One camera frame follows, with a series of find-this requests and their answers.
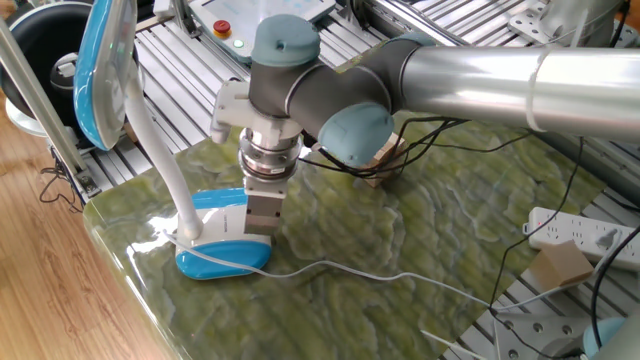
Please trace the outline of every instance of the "red emergency button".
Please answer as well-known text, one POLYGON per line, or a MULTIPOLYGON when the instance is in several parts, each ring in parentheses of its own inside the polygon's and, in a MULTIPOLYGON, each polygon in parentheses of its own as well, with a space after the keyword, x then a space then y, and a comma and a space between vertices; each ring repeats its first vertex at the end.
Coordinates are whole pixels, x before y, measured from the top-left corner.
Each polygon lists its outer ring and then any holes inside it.
POLYGON ((231 35, 231 25, 226 20, 218 20, 213 23, 213 34, 220 39, 226 39, 231 35))

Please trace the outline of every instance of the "silver robot arm tube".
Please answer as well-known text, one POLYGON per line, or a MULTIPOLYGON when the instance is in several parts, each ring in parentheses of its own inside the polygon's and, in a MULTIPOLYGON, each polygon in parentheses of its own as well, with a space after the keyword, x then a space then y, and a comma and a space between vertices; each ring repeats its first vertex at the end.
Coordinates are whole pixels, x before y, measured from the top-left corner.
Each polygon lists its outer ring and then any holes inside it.
POLYGON ((404 108, 640 143, 640 52, 421 47, 402 79, 404 108))

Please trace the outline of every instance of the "power strip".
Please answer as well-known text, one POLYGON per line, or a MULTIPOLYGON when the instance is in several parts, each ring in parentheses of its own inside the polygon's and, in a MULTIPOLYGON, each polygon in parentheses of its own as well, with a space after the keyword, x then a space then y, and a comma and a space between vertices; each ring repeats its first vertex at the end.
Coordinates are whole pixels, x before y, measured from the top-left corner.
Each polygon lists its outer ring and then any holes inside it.
MULTIPOLYGON (((525 235, 529 234, 542 226, 554 213, 555 210, 534 208, 529 213, 529 222, 522 226, 522 231, 525 235)), ((633 230, 635 229, 560 212, 548 225, 529 238, 529 245, 540 249, 543 245, 573 240, 587 259, 599 261, 609 250, 613 239, 616 239, 616 244, 620 244, 633 230)), ((612 266, 640 271, 640 235, 620 252, 612 266)))

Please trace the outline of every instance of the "blue object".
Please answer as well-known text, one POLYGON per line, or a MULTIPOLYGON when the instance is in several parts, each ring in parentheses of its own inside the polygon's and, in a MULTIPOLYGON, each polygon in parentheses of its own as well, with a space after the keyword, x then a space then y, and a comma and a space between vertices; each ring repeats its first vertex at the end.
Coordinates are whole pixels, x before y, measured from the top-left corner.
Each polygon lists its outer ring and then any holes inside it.
MULTIPOLYGON (((620 330, 622 324, 624 324, 624 318, 611 318, 598 321, 598 332, 600 332, 600 340, 602 340, 602 346, 606 345, 611 338, 620 330)), ((593 358, 598 350, 598 344, 596 344, 596 338, 593 334, 593 326, 589 326, 582 336, 582 345, 584 346, 585 355, 589 359, 593 358)))
POLYGON ((350 166, 371 161, 389 140, 393 118, 380 104, 351 105, 335 113, 320 129, 318 142, 350 166))
POLYGON ((273 67, 298 66, 320 55, 320 35, 306 20, 294 15, 264 19, 251 52, 254 62, 273 67))
POLYGON ((436 42, 435 40, 433 40, 433 38, 431 38, 429 35, 424 34, 424 33, 418 33, 418 32, 410 32, 410 33, 404 33, 398 37, 395 37, 391 40, 389 40, 387 42, 387 44, 392 43, 394 41, 397 40, 411 40, 414 41, 422 46, 436 46, 436 42))
MULTIPOLYGON (((243 206, 247 204, 248 197, 244 192, 244 188, 233 188, 201 191, 194 194, 192 199, 195 208, 202 210, 243 206)), ((258 269, 262 268, 271 257, 270 245, 245 239, 213 240, 208 244, 195 246, 193 250, 216 259, 258 269)), ((183 274, 196 280, 209 280, 251 273, 251 271, 248 270, 220 265, 201 259, 187 251, 183 251, 176 256, 176 264, 183 274)))
POLYGON ((78 62, 73 77, 73 101, 80 128, 95 146, 105 151, 109 149, 100 138, 93 114, 93 71, 112 3, 113 0, 94 3, 78 51, 78 62))
MULTIPOLYGON (((257 241, 220 241, 196 246, 193 250, 216 259, 226 260, 237 264, 261 268, 271 256, 271 246, 257 241)), ((250 274, 251 271, 220 265, 201 259, 188 252, 182 252, 176 257, 176 264, 186 276, 196 280, 208 280, 228 276, 250 274)))
POLYGON ((201 191, 193 194, 191 199, 196 210, 247 204, 244 188, 201 191))

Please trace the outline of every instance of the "wooden floor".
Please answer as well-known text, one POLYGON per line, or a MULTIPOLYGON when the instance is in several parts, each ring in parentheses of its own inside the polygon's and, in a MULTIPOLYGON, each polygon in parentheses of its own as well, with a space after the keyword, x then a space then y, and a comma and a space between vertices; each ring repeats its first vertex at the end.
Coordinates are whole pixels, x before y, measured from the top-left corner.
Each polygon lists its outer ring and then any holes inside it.
MULTIPOLYGON (((52 165, 45 141, 18 130, 2 110, 0 359, 163 358, 94 250, 82 215, 38 201, 51 178, 39 170, 52 165)), ((62 181, 49 193, 58 191, 71 196, 62 181)))

